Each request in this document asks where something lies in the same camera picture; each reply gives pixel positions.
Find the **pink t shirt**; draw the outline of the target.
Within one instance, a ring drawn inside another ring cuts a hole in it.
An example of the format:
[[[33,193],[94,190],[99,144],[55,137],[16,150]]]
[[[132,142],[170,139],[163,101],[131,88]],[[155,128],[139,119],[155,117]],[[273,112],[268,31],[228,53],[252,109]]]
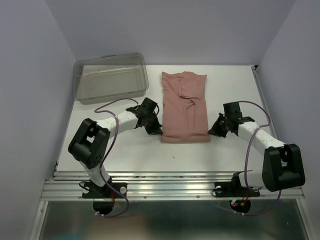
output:
[[[161,73],[163,115],[161,141],[168,144],[207,143],[206,75],[184,71]]]

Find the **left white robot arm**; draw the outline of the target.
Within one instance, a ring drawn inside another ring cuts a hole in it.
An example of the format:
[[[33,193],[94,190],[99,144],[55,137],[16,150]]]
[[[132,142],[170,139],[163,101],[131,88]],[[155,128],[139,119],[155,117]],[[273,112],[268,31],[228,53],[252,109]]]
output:
[[[68,152],[78,161],[94,184],[94,191],[100,197],[106,197],[113,190],[112,178],[107,173],[104,162],[114,147],[119,134],[144,128],[148,135],[162,135],[162,125],[158,119],[160,107],[150,98],[145,98],[141,104],[126,108],[116,115],[109,110],[107,103],[94,112],[108,113],[110,118],[94,121],[84,119],[72,138]]]

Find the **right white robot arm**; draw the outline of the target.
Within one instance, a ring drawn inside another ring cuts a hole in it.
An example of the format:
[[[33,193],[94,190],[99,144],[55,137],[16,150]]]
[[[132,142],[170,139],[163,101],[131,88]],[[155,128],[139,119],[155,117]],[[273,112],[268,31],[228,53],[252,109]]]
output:
[[[242,195],[247,190],[266,188],[270,192],[277,192],[303,186],[306,177],[299,146],[284,143],[264,131],[271,125],[271,117],[267,117],[266,124],[258,125],[252,117],[243,116],[240,104],[240,101],[223,104],[224,112],[219,114],[208,131],[209,135],[222,138],[233,133],[248,143],[244,170],[233,175],[231,192]],[[252,148],[262,156],[262,169],[259,172],[248,169]]]

